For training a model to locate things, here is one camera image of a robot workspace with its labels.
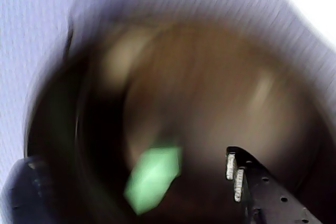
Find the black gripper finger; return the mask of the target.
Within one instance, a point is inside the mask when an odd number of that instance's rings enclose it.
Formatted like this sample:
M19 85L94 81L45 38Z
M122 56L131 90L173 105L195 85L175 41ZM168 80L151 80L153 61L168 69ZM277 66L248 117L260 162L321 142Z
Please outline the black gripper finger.
M320 223L270 171L246 150L226 149L226 179L233 183L233 200L243 210L244 223Z
M39 156L18 160L1 190L1 223L55 223L54 181Z

